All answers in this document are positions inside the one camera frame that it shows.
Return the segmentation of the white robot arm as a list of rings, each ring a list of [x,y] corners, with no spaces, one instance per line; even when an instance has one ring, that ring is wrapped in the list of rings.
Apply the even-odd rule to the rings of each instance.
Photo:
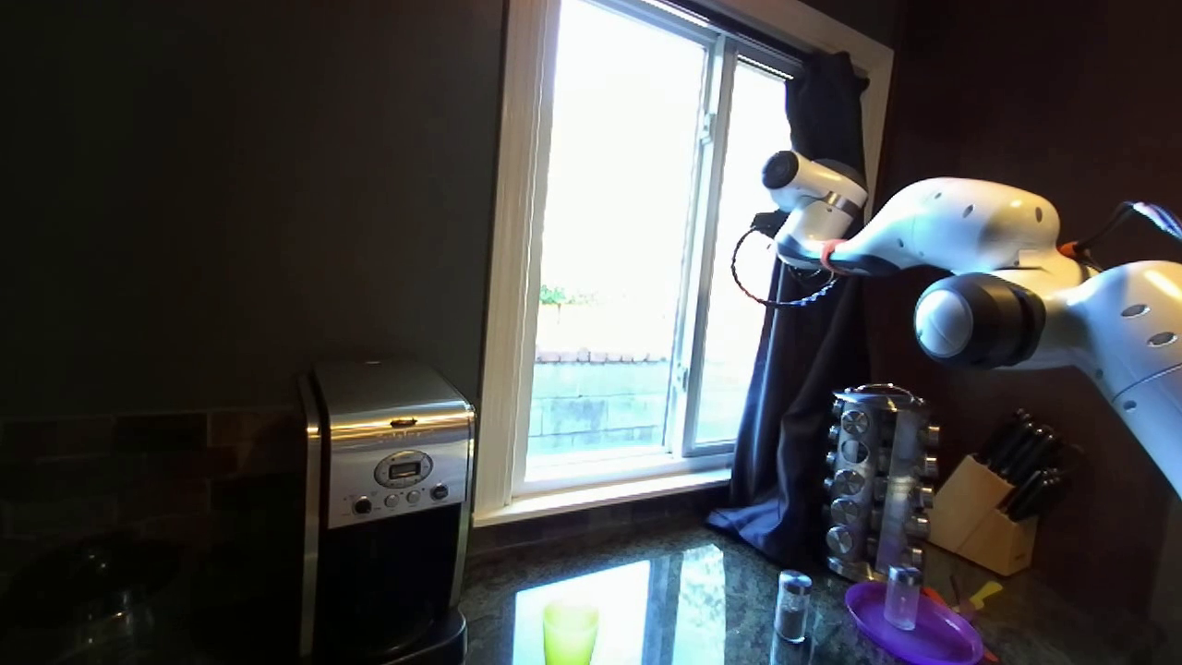
[[[861,230],[867,192],[835,165],[775,151],[760,183],[788,215],[788,267],[845,273],[942,270],[911,311],[915,345],[980,368],[1086,372],[1153,464],[1182,491],[1182,267],[1086,267],[1062,242],[1057,206],[982,177],[923,177]]]

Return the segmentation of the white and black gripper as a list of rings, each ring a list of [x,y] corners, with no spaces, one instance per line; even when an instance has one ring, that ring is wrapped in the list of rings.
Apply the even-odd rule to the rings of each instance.
[[[867,204],[856,177],[802,151],[775,151],[760,169],[760,183],[785,215],[774,239],[792,267],[824,267]]]

